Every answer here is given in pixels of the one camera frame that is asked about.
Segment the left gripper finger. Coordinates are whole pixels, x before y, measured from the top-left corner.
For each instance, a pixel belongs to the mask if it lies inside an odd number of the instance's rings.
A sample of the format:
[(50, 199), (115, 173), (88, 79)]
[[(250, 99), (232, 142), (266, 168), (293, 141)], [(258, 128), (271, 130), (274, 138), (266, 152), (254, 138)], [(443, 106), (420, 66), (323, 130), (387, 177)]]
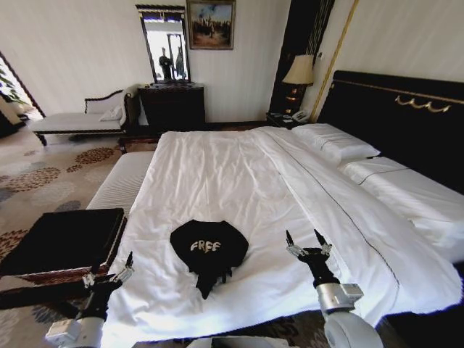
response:
[(133, 275), (133, 252), (130, 252), (125, 267), (111, 278), (113, 283), (125, 283)]
[(95, 284), (95, 279), (99, 273), (99, 268), (101, 265), (101, 260), (97, 259), (92, 264), (90, 270), (82, 276), (83, 285), (86, 289), (92, 287)]

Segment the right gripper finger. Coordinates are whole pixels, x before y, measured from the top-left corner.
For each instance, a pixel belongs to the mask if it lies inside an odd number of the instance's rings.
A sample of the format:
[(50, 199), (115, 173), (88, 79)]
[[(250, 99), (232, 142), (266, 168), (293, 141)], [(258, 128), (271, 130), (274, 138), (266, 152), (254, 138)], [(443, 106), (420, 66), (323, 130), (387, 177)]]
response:
[(332, 245), (329, 244), (325, 238), (316, 230), (314, 229), (314, 232), (315, 232), (315, 235), (316, 235), (316, 238), (320, 244), (320, 248), (321, 248), (321, 253), (324, 254), (324, 255), (329, 255), (330, 254), (330, 251), (331, 251), (331, 248), (332, 248)]
[(291, 237), (291, 234), (288, 230), (286, 230), (286, 243), (286, 250), (290, 254), (294, 255), (295, 257), (302, 257), (304, 255), (304, 250), (294, 243), (293, 238)]

